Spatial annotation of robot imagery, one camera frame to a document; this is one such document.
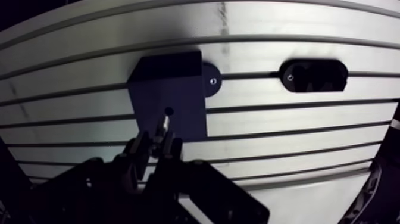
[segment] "screw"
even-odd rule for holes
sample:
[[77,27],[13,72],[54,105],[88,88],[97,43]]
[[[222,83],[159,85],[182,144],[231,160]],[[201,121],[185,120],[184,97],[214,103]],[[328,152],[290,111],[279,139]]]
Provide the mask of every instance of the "screw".
[[210,84],[212,84],[212,85],[217,84],[217,79],[216,78],[210,79]]
[[290,75],[287,76],[287,80],[290,81],[290,82],[293,81],[294,78],[295,78],[295,77],[294,77],[292,74],[290,74]]

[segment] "slatwall panel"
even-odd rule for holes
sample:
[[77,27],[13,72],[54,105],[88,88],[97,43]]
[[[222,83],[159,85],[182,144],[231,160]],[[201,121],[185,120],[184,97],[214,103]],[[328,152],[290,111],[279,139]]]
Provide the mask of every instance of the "slatwall panel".
[[[0,33],[0,136],[35,183],[111,161],[139,131],[125,85],[138,60],[198,49],[223,85],[205,100],[208,137],[184,143],[185,161],[208,160],[245,189],[365,171],[400,99],[400,3],[301,2],[82,1],[25,21]],[[288,92],[272,74],[289,58],[341,60],[345,91]],[[315,200],[324,212],[307,222],[336,223],[366,178],[252,194],[272,223],[306,223],[277,208],[315,208],[272,195],[330,201],[351,183],[334,209]]]

